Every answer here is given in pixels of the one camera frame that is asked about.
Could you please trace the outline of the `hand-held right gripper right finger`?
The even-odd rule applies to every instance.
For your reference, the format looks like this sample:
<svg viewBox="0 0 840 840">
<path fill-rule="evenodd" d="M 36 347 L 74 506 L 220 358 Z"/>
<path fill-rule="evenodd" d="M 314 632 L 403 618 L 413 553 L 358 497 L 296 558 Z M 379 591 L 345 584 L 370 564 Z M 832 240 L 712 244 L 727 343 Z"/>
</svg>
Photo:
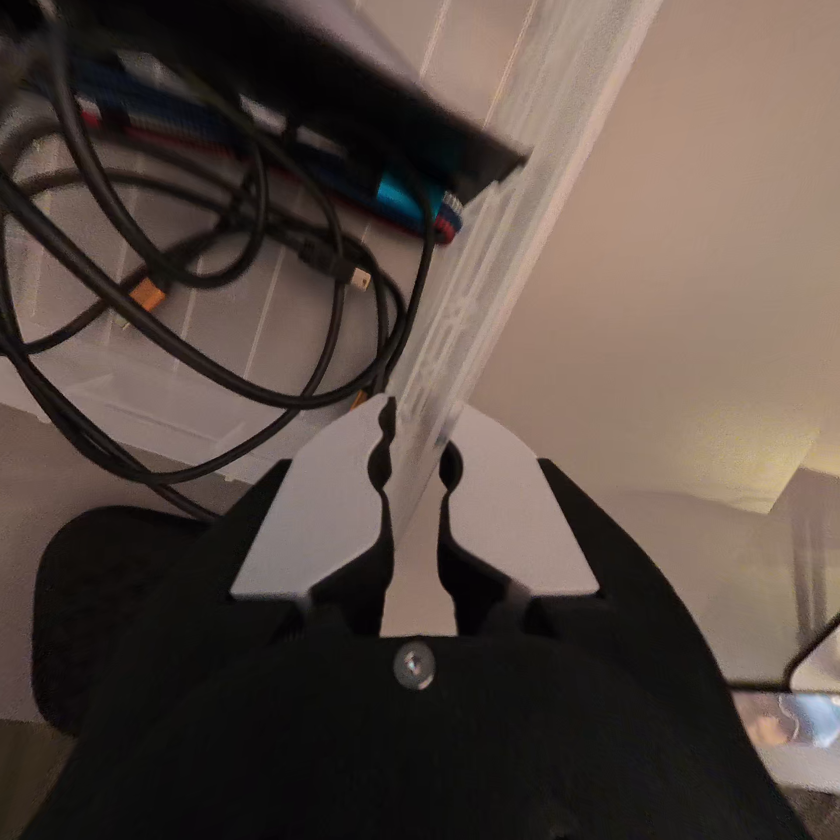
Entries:
<svg viewBox="0 0 840 840">
<path fill-rule="evenodd" d="M 599 584 L 529 446 L 463 409 L 449 439 L 440 549 L 518 595 L 594 595 Z"/>
</svg>

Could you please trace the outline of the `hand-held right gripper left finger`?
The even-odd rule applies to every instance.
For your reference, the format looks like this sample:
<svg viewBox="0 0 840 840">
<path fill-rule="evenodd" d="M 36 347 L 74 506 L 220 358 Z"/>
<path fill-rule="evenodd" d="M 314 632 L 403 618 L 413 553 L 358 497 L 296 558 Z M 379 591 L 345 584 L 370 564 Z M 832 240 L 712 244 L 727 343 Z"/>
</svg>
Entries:
<svg viewBox="0 0 840 840">
<path fill-rule="evenodd" d="M 396 401 L 375 395 L 295 455 L 235 578 L 237 600 L 306 601 L 391 530 Z"/>
</svg>

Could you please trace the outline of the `clear plastic bin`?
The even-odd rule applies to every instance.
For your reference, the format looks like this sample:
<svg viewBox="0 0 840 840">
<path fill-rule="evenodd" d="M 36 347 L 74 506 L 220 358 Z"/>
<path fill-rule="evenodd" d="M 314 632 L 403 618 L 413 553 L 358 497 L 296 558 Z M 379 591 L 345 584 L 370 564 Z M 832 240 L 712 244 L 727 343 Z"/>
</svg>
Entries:
<svg viewBox="0 0 840 840">
<path fill-rule="evenodd" d="M 224 91 L 60 2 L 2 2 L 2 512 L 104 465 L 207 518 L 396 399 L 412 509 L 660 2 L 347 2 L 443 104 L 530 151 L 469 203 L 374 135 Z"/>
</svg>

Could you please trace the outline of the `black mesh wrist pad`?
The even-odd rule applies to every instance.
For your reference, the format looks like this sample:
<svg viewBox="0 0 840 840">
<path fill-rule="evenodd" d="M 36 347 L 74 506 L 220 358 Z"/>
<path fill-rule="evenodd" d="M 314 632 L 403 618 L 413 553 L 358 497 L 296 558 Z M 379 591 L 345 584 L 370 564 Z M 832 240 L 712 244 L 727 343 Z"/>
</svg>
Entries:
<svg viewBox="0 0 840 840">
<path fill-rule="evenodd" d="M 38 562 L 30 684 L 42 718 L 81 735 L 102 672 L 126 627 L 209 523 L 111 506 L 71 519 Z"/>
</svg>

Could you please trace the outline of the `white stand base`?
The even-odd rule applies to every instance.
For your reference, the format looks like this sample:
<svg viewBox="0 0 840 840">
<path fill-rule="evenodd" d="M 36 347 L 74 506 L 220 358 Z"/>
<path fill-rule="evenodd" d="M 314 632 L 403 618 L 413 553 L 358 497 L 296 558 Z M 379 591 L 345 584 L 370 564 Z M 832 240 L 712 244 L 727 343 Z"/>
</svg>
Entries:
<svg viewBox="0 0 840 840">
<path fill-rule="evenodd" d="M 839 695 L 839 613 L 789 667 L 792 692 Z"/>
</svg>

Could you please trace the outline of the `thin black bin divider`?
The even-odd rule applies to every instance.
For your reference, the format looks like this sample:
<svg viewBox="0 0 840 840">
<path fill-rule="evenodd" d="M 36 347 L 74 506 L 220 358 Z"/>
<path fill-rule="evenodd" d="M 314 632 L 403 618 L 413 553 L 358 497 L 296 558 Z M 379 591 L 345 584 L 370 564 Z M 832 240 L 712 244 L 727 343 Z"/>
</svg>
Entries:
<svg viewBox="0 0 840 840">
<path fill-rule="evenodd" d="M 75 26 L 194 70 L 335 137 L 374 135 L 469 203 L 530 151 L 436 99 L 347 2 L 60 2 Z"/>
</svg>

